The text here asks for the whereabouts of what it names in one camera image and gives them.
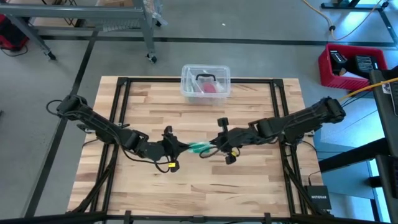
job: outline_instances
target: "gray floor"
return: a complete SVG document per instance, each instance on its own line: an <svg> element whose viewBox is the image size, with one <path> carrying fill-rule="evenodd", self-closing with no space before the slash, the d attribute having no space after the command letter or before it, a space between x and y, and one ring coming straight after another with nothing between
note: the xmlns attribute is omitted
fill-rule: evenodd
<svg viewBox="0 0 398 224"><path fill-rule="evenodd" d="M319 6L323 1L310 2ZM310 11L301 1L168 0L164 6L164 18L170 24L156 30L155 36L159 37L331 40L327 36L326 20ZM386 13L395 30L398 30L398 12L393 10L395 8L393 5ZM325 13L335 21L337 36L347 33L367 14L327 10ZM117 32L101 35L132 34ZM392 39L375 12L344 41L392 42ZM20 57L10 58L0 54L0 110L4 111L0 117L1 219L19 217L24 211L58 122L45 111L44 106L52 99L63 98L71 90L88 44L87 41L64 40L46 43L58 57L57 62L47 61L38 47L32 44L29 44L29 53ZM340 97L346 93L320 85L317 60L324 47L159 42L155 46L159 61L152 65L144 58L147 52L143 43L95 43L79 94L92 106L103 75L178 76L182 66L188 63L227 65L233 77L299 78L307 106L322 96ZM389 68L397 65L398 51L383 51ZM325 126L321 142L356 147L380 136L382 132L356 132L363 129L361 118L375 110L372 103L358 105L363 108L351 106L344 123ZM375 121L375 127L379 125L377 116L373 113L367 117ZM337 129L345 132L344 137L335 135ZM354 137L360 141L347 141ZM37 215L65 212L83 141L84 134L69 123ZM372 219L372 216L361 215L353 209L352 201L356 199L347 199L341 194L333 194L333 198L335 215Z"/></svg>

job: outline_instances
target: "butcher block tabletop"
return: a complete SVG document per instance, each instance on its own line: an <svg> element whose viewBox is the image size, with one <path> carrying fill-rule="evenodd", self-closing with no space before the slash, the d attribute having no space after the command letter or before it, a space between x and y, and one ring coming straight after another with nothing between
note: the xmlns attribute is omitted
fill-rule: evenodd
<svg viewBox="0 0 398 224"><path fill-rule="evenodd" d="M109 118L118 77L102 77L94 110ZM299 80L283 79L289 112L304 109ZM124 87L119 98L120 114ZM279 91L279 110L282 113ZM131 84L124 124L149 135L149 141L162 139L171 125L181 142L209 141L221 128L217 119L227 117L229 129L246 128L248 122L274 116L268 84L231 84L231 95L221 106L191 105L180 93L179 83L134 82ZM85 141L95 139L88 134ZM305 138L313 143L312 138ZM87 196L95 184L103 143L87 144L81 153L68 210ZM110 147L108 160L113 147ZM314 149L299 144L298 163L303 184L308 175L319 170ZM184 152L178 157L176 173L160 173L153 164L130 161L120 151L113 180L108 214L217 216L217 217L290 217L279 144L245 146L234 164L226 165L222 154L200 159ZM321 185L320 173L311 176L312 184ZM104 188L98 208L102 207ZM300 213L297 189L292 184L294 203Z"/></svg>

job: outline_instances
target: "netgear logo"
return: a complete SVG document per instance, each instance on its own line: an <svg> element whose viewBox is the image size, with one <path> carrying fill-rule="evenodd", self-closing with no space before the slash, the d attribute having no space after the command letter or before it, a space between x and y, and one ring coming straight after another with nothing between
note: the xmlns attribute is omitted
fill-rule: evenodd
<svg viewBox="0 0 398 224"><path fill-rule="evenodd" d="M327 199L326 196L324 195L311 195L312 199Z"/></svg>

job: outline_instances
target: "clear plastic container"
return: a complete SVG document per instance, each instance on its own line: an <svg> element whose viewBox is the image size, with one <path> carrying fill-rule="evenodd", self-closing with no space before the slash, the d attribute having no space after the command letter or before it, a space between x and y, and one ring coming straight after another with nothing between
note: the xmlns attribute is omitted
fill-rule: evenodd
<svg viewBox="0 0 398 224"><path fill-rule="evenodd" d="M181 94L190 103L219 105L231 93L231 74L224 65L184 65Z"/></svg>

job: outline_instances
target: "red plastic bin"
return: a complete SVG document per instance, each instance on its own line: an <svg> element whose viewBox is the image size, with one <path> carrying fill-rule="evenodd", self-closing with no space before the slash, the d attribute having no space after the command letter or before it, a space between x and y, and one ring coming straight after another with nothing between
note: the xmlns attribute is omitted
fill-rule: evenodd
<svg viewBox="0 0 398 224"><path fill-rule="evenodd" d="M331 69L330 50L337 50L341 55L347 59L355 57L355 55L368 55L373 56L380 70L386 70L386 60L384 59L383 51L380 49L370 47L355 47L340 44L326 44L326 49L319 56L319 72L321 75L321 85L342 88L346 90L358 90L367 87L369 80L362 80L359 78L340 77L333 74Z"/></svg>

